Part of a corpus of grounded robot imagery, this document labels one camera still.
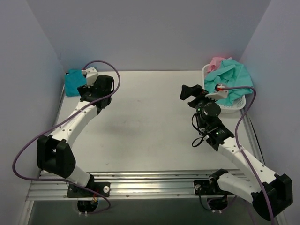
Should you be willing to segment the teal t shirt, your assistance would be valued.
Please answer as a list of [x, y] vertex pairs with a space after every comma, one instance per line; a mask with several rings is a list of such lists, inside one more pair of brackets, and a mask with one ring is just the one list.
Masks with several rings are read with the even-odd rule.
[[78, 87], [86, 85], [86, 78], [83, 76], [82, 71], [78, 69], [70, 69], [64, 75], [64, 89], [67, 97], [79, 96]]

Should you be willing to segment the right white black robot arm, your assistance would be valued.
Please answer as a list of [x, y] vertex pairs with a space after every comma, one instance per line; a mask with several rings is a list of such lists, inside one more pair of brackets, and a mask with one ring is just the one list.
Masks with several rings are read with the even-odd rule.
[[258, 215], [274, 222], [274, 218], [293, 203], [291, 178], [269, 169], [239, 142], [238, 132], [231, 132], [221, 121], [221, 108], [217, 101], [225, 99], [232, 88], [217, 84], [209, 93], [200, 85], [182, 85], [180, 100], [190, 96], [194, 100], [188, 106], [195, 109], [192, 126], [199, 134], [200, 143], [206, 142], [217, 153], [226, 157], [247, 180], [237, 178], [225, 169], [209, 176], [211, 192], [229, 192], [251, 203]]

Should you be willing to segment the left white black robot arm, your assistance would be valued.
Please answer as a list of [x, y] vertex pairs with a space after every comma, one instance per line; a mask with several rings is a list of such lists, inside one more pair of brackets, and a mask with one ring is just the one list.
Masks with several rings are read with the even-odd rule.
[[92, 86], [81, 86], [78, 91], [81, 98], [72, 112], [75, 116], [48, 136], [42, 135], [38, 138], [37, 165], [41, 170], [77, 184], [79, 193], [90, 196], [95, 190], [92, 175], [76, 165], [71, 147], [86, 125], [111, 103], [112, 98], [108, 97], [89, 105], [113, 93], [114, 79], [108, 75], [99, 75]]

